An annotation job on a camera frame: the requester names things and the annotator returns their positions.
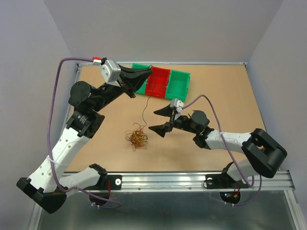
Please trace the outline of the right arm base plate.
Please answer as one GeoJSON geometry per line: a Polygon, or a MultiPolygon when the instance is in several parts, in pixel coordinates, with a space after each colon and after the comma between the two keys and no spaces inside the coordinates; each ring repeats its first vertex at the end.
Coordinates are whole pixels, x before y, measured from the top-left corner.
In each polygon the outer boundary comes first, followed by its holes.
{"type": "Polygon", "coordinates": [[[203,181],[203,187],[207,189],[235,189],[248,188],[242,181],[235,181],[227,174],[207,174],[203,181]]]}

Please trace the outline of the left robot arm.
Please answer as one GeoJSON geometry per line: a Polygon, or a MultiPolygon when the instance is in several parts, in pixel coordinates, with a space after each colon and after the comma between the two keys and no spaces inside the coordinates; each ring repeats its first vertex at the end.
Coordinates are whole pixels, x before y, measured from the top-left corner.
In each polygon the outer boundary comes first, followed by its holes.
{"type": "Polygon", "coordinates": [[[17,187],[35,201],[47,213],[58,211],[67,198],[76,192],[84,192],[92,197],[93,205],[102,206],[109,202],[108,196],[101,197],[87,191],[89,187],[109,188],[107,171],[94,163],[85,170],[64,177],[63,173],[76,154],[99,130],[104,115],[99,113],[122,94],[135,98],[135,92],[152,74],[152,68],[127,68],[121,65],[108,67],[101,65],[105,83],[94,87],[85,81],[73,84],[69,105],[73,113],[54,147],[48,147],[48,156],[28,177],[22,177],[17,187]]]}

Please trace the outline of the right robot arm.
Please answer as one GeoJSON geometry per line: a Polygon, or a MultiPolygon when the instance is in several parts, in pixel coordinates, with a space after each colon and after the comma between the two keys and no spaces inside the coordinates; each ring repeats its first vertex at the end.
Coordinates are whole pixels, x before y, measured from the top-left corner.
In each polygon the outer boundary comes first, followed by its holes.
{"type": "Polygon", "coordinates": [[[209,127],[210,121],[203,111],[181,115],[172,105],[156,110],[154,114],[169,117],[163,125],[149,127],[161,137],[176,128],[194,134],[193,141],[201,149],[226,150],[229,154],[238,152],[246,156],[243,161],[231,161],[220,174],[207,175],[207,189],[233,188],[243,178],[257,175],[273,178],[287,157],[287,151],[260,128],[248,133],[221,132],[209,127]]]}

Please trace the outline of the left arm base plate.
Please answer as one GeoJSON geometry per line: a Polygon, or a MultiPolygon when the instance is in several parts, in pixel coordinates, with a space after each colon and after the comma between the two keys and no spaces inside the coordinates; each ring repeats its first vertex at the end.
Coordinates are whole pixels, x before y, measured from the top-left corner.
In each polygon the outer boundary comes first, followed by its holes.
{"type": "Polygon", "coordinates": [[[86,187],[85,190],[121,190],[122,175],[108,174],[101,176],[95,185],[86,187]]]}

